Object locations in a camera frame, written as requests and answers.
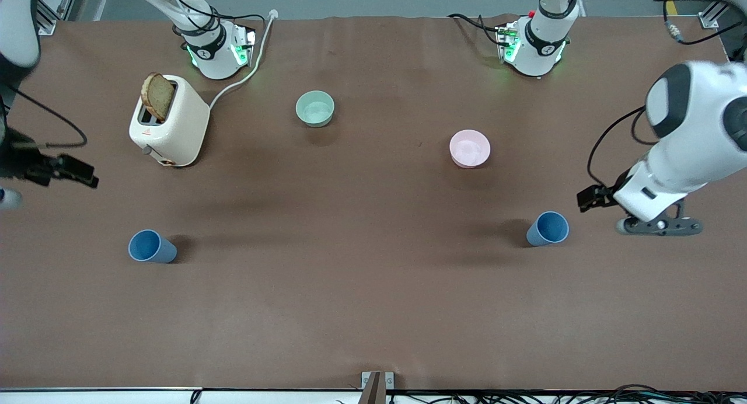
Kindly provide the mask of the blue cup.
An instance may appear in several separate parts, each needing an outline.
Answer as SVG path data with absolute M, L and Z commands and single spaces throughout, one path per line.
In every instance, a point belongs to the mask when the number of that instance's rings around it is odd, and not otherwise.
M 176 260 L 178 250 L 170 240 L 153 229 L 142 229 L 131 237 L 128 254 L 138 262 L 171 263 Z
M 526 232 L 526 241 L 534 247 L 564 242 L 570 234 L 570 225 L 564 215 L 546 211 L 537 217 Z

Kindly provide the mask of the cream white toaster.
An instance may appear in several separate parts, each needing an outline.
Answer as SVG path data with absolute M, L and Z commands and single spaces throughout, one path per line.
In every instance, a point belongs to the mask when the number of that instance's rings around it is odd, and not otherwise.
M 190 166 L 202 148 L 210 108 L 187 80 L 179 76 L 163 76 L 175 87 L 166 120 L 152 117 L 139 97 L 128 134 L 143 154 L 161 165 L 177 168 Z

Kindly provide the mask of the brown bread slice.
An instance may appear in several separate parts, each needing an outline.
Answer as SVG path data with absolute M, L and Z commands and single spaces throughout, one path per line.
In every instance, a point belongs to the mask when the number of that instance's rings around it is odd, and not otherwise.
M 175 87 L 160 72 L 150 72 L 142 83 L 142 105 L 157 120 L 166 120 L 174 95 Z

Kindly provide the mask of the pink bowl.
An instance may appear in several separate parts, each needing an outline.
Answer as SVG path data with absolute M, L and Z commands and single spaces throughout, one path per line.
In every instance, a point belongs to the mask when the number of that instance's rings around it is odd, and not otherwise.
M 452 161 L 460 168 L 476 168 L 491 154 L 491 144 L 483 133 L 464 129 L 455 133 L 449 143 Z

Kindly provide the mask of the brown table cover sheet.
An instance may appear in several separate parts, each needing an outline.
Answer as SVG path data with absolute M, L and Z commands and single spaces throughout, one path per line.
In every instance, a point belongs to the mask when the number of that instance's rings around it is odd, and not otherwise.
M 658 18 L 582 18 L 540 80 L 452 19 L 273 25 L 254 77 L 214 107 L 200 158 L 166 168 L 128 126 L 150 72 L 203 78 L 165 22 L 62 23 L 22 90 L 89 137 L 98 189 L 12 180 L 0 212 L 0 388 L 747 391 L 747 172 L 691 194 L 689 237 L 579 213 L 599 135 L 689 59 Z M 295 104 L 326 91 L 331 122 Z M 476 168 L 451 159 L 464 129 Z M 526 232 L 556 211 L 564 242 Z M 171 263 L 138 262 L 153 229 Z

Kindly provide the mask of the green bowl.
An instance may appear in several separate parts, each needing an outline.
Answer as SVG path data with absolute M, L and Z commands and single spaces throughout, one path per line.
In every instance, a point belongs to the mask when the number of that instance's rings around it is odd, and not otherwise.
M 308 91 L 296 101 L 295 111 L 308 127 L 324 127 L 333 118 L 334 100 L 326 91 Z

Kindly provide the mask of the aluminium frame profile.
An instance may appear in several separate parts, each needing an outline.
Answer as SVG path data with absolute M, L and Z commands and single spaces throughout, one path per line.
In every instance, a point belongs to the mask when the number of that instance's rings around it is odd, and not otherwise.
M 68 19 L 74 0 L 37 0 L 37 25 L 40 36 L 51 36 L 58 21 Z
M 718 19 L 730 8 L 725 0 L 715 0 L 710 2 L 706 8 L 699 11 L 698 18 L 702 29 L 719 29 Z

